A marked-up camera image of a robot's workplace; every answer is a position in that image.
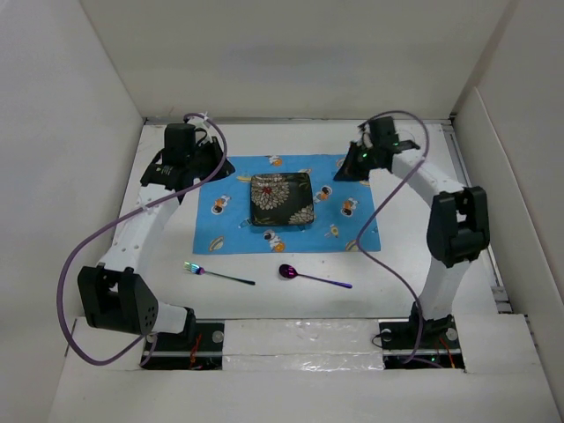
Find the spoon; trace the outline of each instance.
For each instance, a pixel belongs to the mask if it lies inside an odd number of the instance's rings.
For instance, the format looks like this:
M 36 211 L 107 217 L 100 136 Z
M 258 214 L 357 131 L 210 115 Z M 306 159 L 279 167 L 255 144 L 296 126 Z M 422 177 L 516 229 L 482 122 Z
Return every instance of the spoon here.
M 278 273 L 280 273 L 280 276 L 282 278 L 286 278 L 286 279 L 294 279 L 298 276 L 302 276 L 303 278 L 319 280 L 320 282 L 326 282 L 328 284 L 342 286 L 343 288 L 351 289 L 353 287 L 351 284 L 345 284 L 343 282 L 336 282 L 334 280 L 321 279 L 321 278 L 316 278 L 315 276 L 303 275 L 301 273 L 298 273 L 295 267 L 292 267 L 290 264 L 281 264 L 280 267 L 278 268 Z

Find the white backdrop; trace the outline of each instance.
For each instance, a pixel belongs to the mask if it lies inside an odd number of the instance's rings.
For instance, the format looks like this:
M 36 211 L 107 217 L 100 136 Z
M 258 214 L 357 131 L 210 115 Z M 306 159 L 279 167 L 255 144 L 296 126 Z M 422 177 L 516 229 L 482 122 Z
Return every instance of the white backdrop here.
M 81 0 L 143 116 L 446 118 L 508 0 Z
M 526 313 L 564 415 L 564 3 L 522 0 L 455 120 L 472 182 L 488 192 L 492 245 Z
M 78 0 L 0 0 L 2 423 L 47 419 L 66 346 L 56 281 L 74 246 L 117 216 L 141 125 Z M 108 244 L 71 269 L 71 322 L 77 271 Z

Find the blue placemat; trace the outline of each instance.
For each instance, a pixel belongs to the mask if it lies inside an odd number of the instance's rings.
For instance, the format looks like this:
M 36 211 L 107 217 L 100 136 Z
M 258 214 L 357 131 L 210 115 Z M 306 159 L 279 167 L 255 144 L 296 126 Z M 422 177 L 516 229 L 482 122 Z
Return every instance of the blue placemat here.
M 195 254 L 316 253 L 355 250 L 354 239 L 374 212 L 367 182 L 334 182 L 344 156 L 230 157 L 236 172 L 205 184 L 197 207 Z M 308 172 L 315 197 L 315 222 L 305 227 L 251 226 L 250 177 L 253 174 Z M 328 196 L 322 187 L 329 186 Z M 264 239 L 266 231 L 273 231 Z M 380 251 L 374 223 L 362 245 Z

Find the white enclosure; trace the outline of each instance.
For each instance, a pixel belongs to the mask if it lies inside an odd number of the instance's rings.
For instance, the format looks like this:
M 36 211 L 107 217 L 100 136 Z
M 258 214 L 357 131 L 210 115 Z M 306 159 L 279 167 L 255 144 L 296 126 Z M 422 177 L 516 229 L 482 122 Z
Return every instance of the white enclosure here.
M 144 116 L 447 117 L 508 0 L 82 0 Z
M 170 410 L 170 419 L 183 419 L 188 417 L 182 407 L 190 404 L 184 394 L 197 383 L 201 390 L 190 398 L 201 414 L 190 417 L 208 421 L 556 421 L 554 402 L 564 412 L 563 28 L 559 0 L 0 0 L 0 421 L 137 422 Z M 525 322 L 522 315 L 496 314 L 490 296 L 495 280 L 489 279 L 494 273 L 484 254 L 455 300 L 467 374 L 378 371 L 374 378 L 374 372 L 294 376 L 259 370 L 206 378 L 131 371 L 139 348 L 110 369 L 65 355 L 56 281 L 77 243 L 130 208 L 131 184 L 149 154 L 136 149 L 147 140 L 157 148 L 163 130 L 144 128 L 142 118 L 173 121 L 185 112 L 208 110 L 243 121 L 362 119 L 391 108 L 435 119 L 429 122 L 436 147 L 431 162 L 486 189 L 495 269 L 514 312 L 528 315 Z M 453 112 L 457 143 L 447 121 Z M 280 125 L 287 128 L 257 141 L 256 134 Z M 348 137 L 346 122 L 323 125 L 330 126 L 225 126 L 241 154 L 340 151 L 340 138 Z M 308 143 L 300 141 L 304 134 Z M 457 147 L 462 166 L 455 160 Z M 386 174 L 373 182 L 377 198 L 389 192 L 392 181 Z M 382 214 L 394 223 L 417 214 L 414 226 L 388 226 L 382 245 L 390 248 L 382 254 L 419 281 L 418 292 L 428 266 L 422 207 L 412 192 L 403 191 Z M 150 264 L 153 280 L 183 254 L 167 249 L 189 248 L 194 208 L 182 209 L 186 214 L 171 219 Z M 111 236 L 85 249 L 70 269 L 65 296 L 70 324 L 83 315 L 78 269 L 95 264 Z M 222 265 L 229 268 L 234 261 Z M 311 263 L 343 277 L 322 257 Z M 366 317 L 379 310 L 406 315 L 412 299 L 404 288 L 381 270 L 367 272 L 382 283 L 365 284 L 356 302 L 341 303 L 341 309 L 330 303 L 332 294 L 319 295 L 320 315 L 306 317 Z M 181 286 L 179 275 L 168 276 L 177 279 L 168 286 L 157 280 L 155 292 L 170 302 L 195 301 L 209 312 L 199 312 L 206 317 L 221 310 L 223 317 L 248 318 L 250 309 L 256 318 L 272 310 L 287 317 L 306 313 L 310 305 L 282 290 L 275 297 L 259 292 L 253 300 L 230 286 L 223 304 L 205 289 Z M 365 277 L 361 271 L 353 276 L 358 283 Z M 265 285 L 275 286 L 276 280 Z M 368 304 L 371 295 L 379 296 Z M 261 307 L 259 301 L 269 298 L 272 303 Z M 245 301 L 259 305 L 248 308 Z M 130 339 L 91 330 L 82 318 L 75 333 L 97 358 Z M 274 388 L 264 393 L 268 382 Z M 339 388 L 347 393 L 341 396 Z M 262 403 L 252 400 L 261 403 L 256 409 L 243 396 L 247 391 L 265 394 Z M 214 392 L 222 392 L 231 408 L 206 403 Z M 330 406 L 324 408 L 327 398 Z M 406 398 L 412 406 L 400 407 Z M 439 398 L 447 399 L 428 408 Z M 397 415 L 398 408 L 404 414 Z

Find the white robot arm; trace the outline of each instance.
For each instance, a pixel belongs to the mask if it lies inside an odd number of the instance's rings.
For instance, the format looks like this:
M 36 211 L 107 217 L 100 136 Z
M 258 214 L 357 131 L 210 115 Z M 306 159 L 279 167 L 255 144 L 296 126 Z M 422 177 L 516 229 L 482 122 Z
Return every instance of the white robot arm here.
M 199 131 L 205 135 L 196 141 Z M 191 187 L 195 178 L 208 177 L 222 155 L 217 138 L 208 137 L 204 128 L 169 124 L 163 150 L 141 179 L 136 208 Z M 232 172 L 234 167 L 225 160 L 213 180 Z M 188 344 L 193 341 L 194 311 L 158 301 L 145 284 L 152 252 L 182 200 L 183 196 L 171 198 L 127 220 L 98 265 L 83 267 L 78 274 L 78 289 L 90 326 L 138 335 L 179 334 Z
M 419 146 L 399 140 L 391 117 L 370 120 L 361 129 L 362 136 L 358 142 L 351 142 L 336 181 L 367 180 L 369 171 L 379 168 L 404 179 L 420 163 Z M 486 192 L 482 188 L 465 187 L 427 162 L 407 183 L 431 208 L 427 229 L 431 265 L 418 298 L 420 309 L 416 301 L 410 322 L 405 325 L 407 329 L 401 329 L 411 331 L 404 338 L 411 337 L 406 344 L 411 342 L 412 347 L 420 317 L 424 337 L 444 333 L 451 327 L 456 291 L 471 261 L 489 245 L 489 224 Z

